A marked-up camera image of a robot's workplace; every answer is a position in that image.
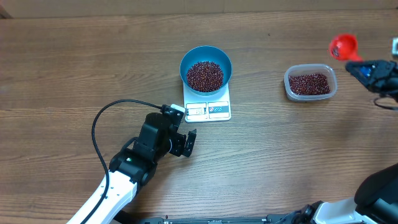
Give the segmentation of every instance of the blue bowl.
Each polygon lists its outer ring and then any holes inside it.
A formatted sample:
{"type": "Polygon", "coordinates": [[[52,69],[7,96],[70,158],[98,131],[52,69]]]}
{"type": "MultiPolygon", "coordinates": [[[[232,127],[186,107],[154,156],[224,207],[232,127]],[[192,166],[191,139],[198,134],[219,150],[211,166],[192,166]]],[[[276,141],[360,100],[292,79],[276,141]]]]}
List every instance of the blue bowl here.
{"type": "Polygon", "coordinates": [[[219,92],[224,88],[232,77],[232,63],[228,56],[220,49],[212,46],[195,47],[185,54],[180,65],[180,76],[184,84],[194,93],[202,96],[210,96],[219,92]],[[223,85],[215,91],[200,92],[189,87],[187,82],[188,70],[198,62],[214,62],[217,63],[224,73],[223,85]]]}

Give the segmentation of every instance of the red bean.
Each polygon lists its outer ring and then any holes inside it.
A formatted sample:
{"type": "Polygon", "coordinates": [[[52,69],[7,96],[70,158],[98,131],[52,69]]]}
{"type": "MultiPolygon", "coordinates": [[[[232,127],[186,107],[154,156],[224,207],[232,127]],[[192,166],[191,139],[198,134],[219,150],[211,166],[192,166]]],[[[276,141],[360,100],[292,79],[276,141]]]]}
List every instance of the red bean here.
{"type": "Polygon", "coordinates": [[[297,95],[323,95],[330,93],[328,77],[321,73],[289,76],[289,85],[297,95]]]}
{"type": "Polygon", "coordinates": [[[200,92],[216,91],[223,85],[224,73],[214,62],[198,62],[188,70],[189,87],[200,92]]]}

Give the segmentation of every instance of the wall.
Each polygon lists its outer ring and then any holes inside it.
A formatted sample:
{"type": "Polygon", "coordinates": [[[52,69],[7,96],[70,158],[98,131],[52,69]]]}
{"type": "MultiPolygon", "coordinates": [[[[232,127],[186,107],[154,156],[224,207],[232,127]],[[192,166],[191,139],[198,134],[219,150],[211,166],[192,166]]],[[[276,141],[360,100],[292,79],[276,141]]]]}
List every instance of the wall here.
{"type": "Polygon", "coordinates": [[[393,9],[397,0],[0,0],[13,18],[393,9]]]}

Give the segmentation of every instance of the bowl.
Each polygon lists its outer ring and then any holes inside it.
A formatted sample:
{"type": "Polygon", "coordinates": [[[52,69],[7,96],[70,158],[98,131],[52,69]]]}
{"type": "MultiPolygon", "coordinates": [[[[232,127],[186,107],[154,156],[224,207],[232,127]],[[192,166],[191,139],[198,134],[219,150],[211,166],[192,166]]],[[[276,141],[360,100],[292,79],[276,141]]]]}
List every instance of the bowl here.
{"type": "Polygon", "coordinates": [[[333,69],[324,64],[306,64],[295,65],[290,67],[285,73],[285,90],[287,98],[296,102],[306,102],[315,100],[325,100],[331,98],[337,91],[337,79],[333,69]],[[322,73],[326,75],[330,88],[330,93],[323,95],[297,95],[290,88],[289,76],[311,75],[314,73],[322,73]]]}
{"type": "Polygon", "coordinates": [[[186,53],[184,58],[182,59],[180,64],[180,76],[182,81],[184,82],[184,85],[186,85],[192,92],[202,96],[210,96],[219,92],[228,84],[232,77],[232,63],[228,56],[222,50],[216,47],[195,47],[194,49],[186,53]],[[189,87],[187,82],[188,70],[198,62],[214,62],[220,66],[221,70],[224,73],[224,79],[222,86],[218,90],[211,92],[201,92],[189,87]]]}

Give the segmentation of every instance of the container of beans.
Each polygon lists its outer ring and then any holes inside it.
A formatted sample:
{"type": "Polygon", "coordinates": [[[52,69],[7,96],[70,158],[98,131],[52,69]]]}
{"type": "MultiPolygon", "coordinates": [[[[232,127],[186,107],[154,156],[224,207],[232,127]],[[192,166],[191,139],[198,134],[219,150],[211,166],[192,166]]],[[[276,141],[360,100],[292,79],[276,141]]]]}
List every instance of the container of beans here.
{"type": "Polygon", "coordinates": [[[287,98],[297,102],[325,100],[337,91],[335,72],[324,64],[290,67],[284,82],[287,98]]]}
{"type": "Polygon", "coordinates": [[[180,65],[180,76],[192,92],[210,96],[228,84],[232,76],[232,63],[222,50],[200,46],[185,54],[180,65]]]}

